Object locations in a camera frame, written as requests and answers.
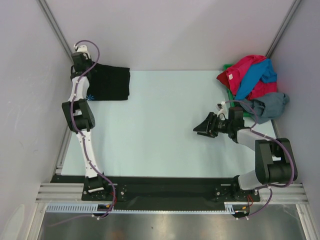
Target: blue logo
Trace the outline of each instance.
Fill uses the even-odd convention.
[[[93,101],[93,100],[95,100],[95,96],[89,94],[89,96],[88,96],[88,95],[86,96],[86,99],[87,99],[88,101]]]

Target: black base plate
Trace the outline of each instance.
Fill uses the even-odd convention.
[[[234,195],[232,178],[175,177],[108,177],[116,186],[116,210],[131,211],[223,211],[224,202],[247,202],[250,194],[260,201],[254,191]],[[83,183],[84,176],[55,175],[52,183]],[[104,191],[83,194],[84,201],[112,201]]]

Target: white wall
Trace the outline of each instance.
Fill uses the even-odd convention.
[[[20,204],[25,232],[66,127],[71,62],[35,0],[2,1],[0,31],[0,233]]]
[[[102,64],[220,70],[245,55],[265,55],[293,0],[47,2],[68,44],[94,41]]]
[[[291,141],[299,181],[320,223],[320,1],[302,3],[272,57],[278,88],[289,94],[285,114],[276,121]]]

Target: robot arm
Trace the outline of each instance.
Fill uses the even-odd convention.
[[[67,121],[69,129],[76,134],[79,140],[85,164],[85,186],[87,192],[93,193],[108,188],[108,184],[98,175],[100,172],[92,145],[92,129],[95,127],[94,115],[87,103],[87,90],[90,85],[91,72],[89,71],[85,76],[80,76],[93,65],[91,56],[86,45],[81,45],[76,52],[71,55],[73,66],[71,68],[72,91],[67,102],[62,104],[63,113]]]
[[[253,190],[255,188],[273,184],[287,183],[290,181],[292,169],[288,156],[282,148],[274,141],[257,135],[249,127],[245,127],[243,109],[241,107],[230,107],[229,119],[220,119],[220,116],[210,112],[208,117],[193,131],[197,134],[215,138],[218,133],[228,134],[235,142],[255,151],[255,169],[242,175],[235,176],[237,187],[241,190]],[[278,138],[288,150],[294,165],[294,178],[298,177],[296,164],[293,157],[290,141],[287,138]],[[273,156],[280,158],[273,161]]]

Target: table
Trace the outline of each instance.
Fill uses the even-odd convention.
[[[255,153],[226,134],[193,128],[228,99],[220,71],[131,71],[127,101],[89,101],[96,126],[92,144],[106,176],[229,178],[255,167]],[[245,118],[245,125],[254,121]],[[272,123],[256,131],[274,137]],[[80,144],[72,134],[62,175],[84,175]]]

